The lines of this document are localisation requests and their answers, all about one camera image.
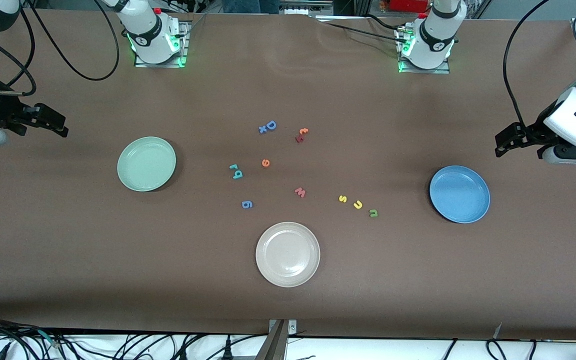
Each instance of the green plate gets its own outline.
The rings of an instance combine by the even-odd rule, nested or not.
[[[169,142],[147,136],[124,148],[117,161],[117,175],[131,191],[149,192],[170,179],[176,164],[175,150]]]

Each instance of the brown table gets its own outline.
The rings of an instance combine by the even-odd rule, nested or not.
[[[41,13],[83,73],[112,66],[101,14]],[[515,121],[501,75],[514,25],[466,21],[452,73],[420,75],[398,73],[387,40],[306,16],[213,14],[193,30],[186,68],[134,68],[122,38],[119,68],[101,82],[70,71],[36,25],[38,90],[26,100],[62,112],[70,134],[30,129],[0,147],[0,317],[226,333],[295,318],[307,335],[460,338],[503,322],[505,338],[576,338],[576,166],[546,164],[537,148],[494,155],[495,134]],[[20,19],[0,44],[25,59],[27,38]],[[16,71],[0,55],[0,78]],[[526,23],[509,73],[532,123],[576,76],[569,24]],[[260,135],[270,120],[277,130]],[[137,193],[119,182],[117,158],[147,135],[170,141],[178,167]],[[454,164],[490,187],[477,223],[430,205],[430,178]],[[308,226],[322,253],[292,289],[267,282],[254,257],[281,221]]]

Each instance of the blue jeans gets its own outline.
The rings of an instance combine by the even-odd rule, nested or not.
[[[222,0],[224,13],[279,14],[279,0]]]

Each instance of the red box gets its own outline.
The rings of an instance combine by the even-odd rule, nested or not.
[[[428,9],[428,0],[390,0],[389,8],[397,12],[423,13]]]

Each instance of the black plug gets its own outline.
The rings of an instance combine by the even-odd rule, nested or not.
[[[223,356],[221,357],[221,360],[233,360],[234,358],[233,351],[231,351],[231,336],[228,335],[226,338],[226,346],[223,348]]]

